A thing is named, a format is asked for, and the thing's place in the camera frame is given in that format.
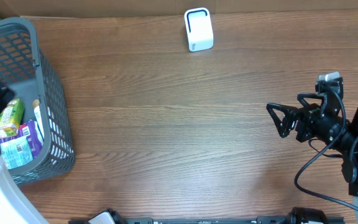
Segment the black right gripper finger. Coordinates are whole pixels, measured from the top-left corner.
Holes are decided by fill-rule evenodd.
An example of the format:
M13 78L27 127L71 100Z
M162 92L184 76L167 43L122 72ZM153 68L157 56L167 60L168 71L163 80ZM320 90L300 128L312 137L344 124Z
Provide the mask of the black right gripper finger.
M308 100L320 100L320 104L317 103L308 103ZM302 105L302 109L303 110L314 110L314 109L321 109L322 105L325 101L324 96L322 95L317 95L315 93L299 93L297 96L297 100L300 102L300 104Z
M299 109L293 106L280 105L276 103L268 103L266 109L273 119L276 129L281 138L285 138L289 135L290 131L295 128L296 121L298 120L297 115ZM275 110L283 113L283 118L280 119L276 114Z

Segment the purple Carefree pad pack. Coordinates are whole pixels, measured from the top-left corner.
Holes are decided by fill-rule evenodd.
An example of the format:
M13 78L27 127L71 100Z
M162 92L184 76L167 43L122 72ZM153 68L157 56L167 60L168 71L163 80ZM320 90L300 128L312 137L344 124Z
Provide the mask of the purple Carefree pad pack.
M7 146L7 143L12 143L13 140L26 138L33 158L36 158L43 147L43 135L39 130L38 123L32 119L20 125L16 136L0 139L0 146Z

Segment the white tube gold cap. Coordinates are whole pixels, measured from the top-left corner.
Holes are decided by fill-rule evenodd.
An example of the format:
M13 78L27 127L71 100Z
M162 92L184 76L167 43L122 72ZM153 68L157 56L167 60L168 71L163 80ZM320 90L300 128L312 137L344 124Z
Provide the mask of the white tube gold cap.
M44 138L45 134L44 134L44 127L43 127L43 123L42 123L42 114L40 111L40 101L38 99L34 100L32 103L32 106L34 108L34 114L35 114L35 118L37 120L39 131L41 133L42 138Z

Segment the teal wet wipes pack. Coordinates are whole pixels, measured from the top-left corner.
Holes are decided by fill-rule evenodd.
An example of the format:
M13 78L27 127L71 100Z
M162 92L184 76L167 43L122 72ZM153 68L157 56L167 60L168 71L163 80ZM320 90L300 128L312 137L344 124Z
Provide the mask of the teal wet wipes pack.
M14 169L28 164L33 155L25 136L12 139L0 144L1 157L8 169Z

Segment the green tea carton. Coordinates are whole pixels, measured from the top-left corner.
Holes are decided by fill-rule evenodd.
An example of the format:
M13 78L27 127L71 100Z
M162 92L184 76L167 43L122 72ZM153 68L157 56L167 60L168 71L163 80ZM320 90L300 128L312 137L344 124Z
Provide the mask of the green tea carton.
M20 98L11 100L0 114L0 139L17 135L24 114L24 104Z

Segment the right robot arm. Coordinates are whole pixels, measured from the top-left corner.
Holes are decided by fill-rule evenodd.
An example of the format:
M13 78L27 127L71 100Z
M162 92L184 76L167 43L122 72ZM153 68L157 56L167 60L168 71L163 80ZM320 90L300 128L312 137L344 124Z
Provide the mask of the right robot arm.
M358 108L352 121L348 121L342 98L333 90L300 93L298 100L300 108L276 103L266 106L282 138L295 130L299 142L318 139L325 143L325 147L297 172L294 184L306 194L353 209L358 222ZM308 190L298 182L300 175L329 149L336 150L335 156L342 159L342 174L349 186L349 195L353 197L352 203Z

